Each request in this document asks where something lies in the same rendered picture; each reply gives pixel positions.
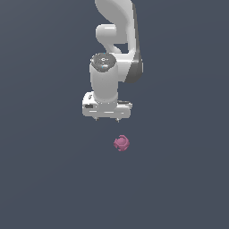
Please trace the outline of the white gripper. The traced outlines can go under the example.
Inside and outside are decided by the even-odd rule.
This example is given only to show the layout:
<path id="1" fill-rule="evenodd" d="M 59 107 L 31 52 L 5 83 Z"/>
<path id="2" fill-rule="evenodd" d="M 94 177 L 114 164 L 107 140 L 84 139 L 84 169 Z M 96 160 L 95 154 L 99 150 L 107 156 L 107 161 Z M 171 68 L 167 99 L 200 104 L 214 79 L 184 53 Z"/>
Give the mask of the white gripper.
<path id="1" fill-rule="evenodd" d="M 82 100 L 82 114 L 90 116 L 98 121 L 99 118 L 114 118 L 116 122 L 120 119 L 131 116 L 132 103 L 129 101 L 117 100 L 108 103 L 95 99 L 94 92 L 87 92 Z"/>

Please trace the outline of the small pink knobbly object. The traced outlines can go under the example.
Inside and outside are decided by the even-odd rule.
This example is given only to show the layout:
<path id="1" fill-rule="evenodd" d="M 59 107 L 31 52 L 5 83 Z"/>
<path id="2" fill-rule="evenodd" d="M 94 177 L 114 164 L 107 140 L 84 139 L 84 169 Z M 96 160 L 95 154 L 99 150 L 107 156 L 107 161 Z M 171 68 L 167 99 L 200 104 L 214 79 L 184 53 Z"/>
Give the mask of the small pink knobbly object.
<path id="1" fill-rule="evenodd" d="M 130 142 L 124 135 L 120 135 L 118 139 L 114 140 L 114 147 L 118 151 L 125 151 L 129 146 Z"/>

